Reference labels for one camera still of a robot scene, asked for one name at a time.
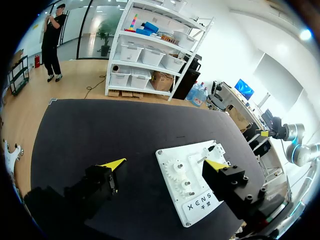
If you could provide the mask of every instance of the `blue screen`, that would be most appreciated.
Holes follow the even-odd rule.
[[[236,85],[235,88],[245,97],[245,99],[249,100],[252,96],[252,94],[255,93],[255,91],[252,90],[251,87],[248,86],[242,79],[240,79]]]

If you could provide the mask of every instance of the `potted plant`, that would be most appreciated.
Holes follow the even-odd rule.
[[[117,30],[119,20],[116,18],[108,19],[103,21],[99,28],[98,32],[96,33],[102,40],[104,40],[104,45],[101,46],[101,49],[98,52],[101,52],[101,57],[106,57],[109,51],[110,46],[109,37],[110,35],[114,35]]]

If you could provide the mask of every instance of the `black shirt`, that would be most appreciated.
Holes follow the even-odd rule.
[[[65,23],[66,15],[61,14],[60,16],[56,16],[54,20],[60,25],[59,28],[55,28],[52,23],[49,21],[46,27],[46,31],[43,35],[43,41],[42,41],[42,49],[48,48],[48,47],[56,47],[58,45],[58,40],[60,36],[60,32],[62,29],[62,26]]]

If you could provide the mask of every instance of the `black table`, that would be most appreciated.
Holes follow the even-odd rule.
[[[31,188],[63,194],[84,170],[127,158],[112,201],[85,222],[120,239],[229,239],[242,224],[225,203],[185,228],[172,203],[155,152],[209,140],[221,143],[226,161],[256,184],[264,175],[247,141],[224,112],[116,100],[52,102],[40,124],[31,163]]]

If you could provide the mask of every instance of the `plastic bin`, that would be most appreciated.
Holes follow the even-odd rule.
[[[140,44],[123,42],[121,43],[120,60],[127,62],[137,62],[142,49],[144,49],[144,46]]]
[[[187,1],[184,0],[164,0],[163,5],[161,6],[179,13],[185,7],[186,4]]]
[[[131,75],[130,67],[120,66],[118,72],[111,72],[110,85],[126,86],[130,75]]]
[[[158,66],[163,56],[166,55],[163,51],[147,46],[142,51],[142,62],[144,64],[152,65],[152,66]]]
[[[178,46],[189,51],[193,48],[193,46],[197,42],[197,40],[194,39],[192,36],[189,36],[188,34],[182,31],[174,31],[173,37],[179,41]]]
[[[151,79],[151,74],[148,70],[140,68],[131,69],[131,87],[137,89],[145,89],[149,80]]]
[[[166,69],[178,73],[186,61],[167,54],[162,58],[161,63]]]

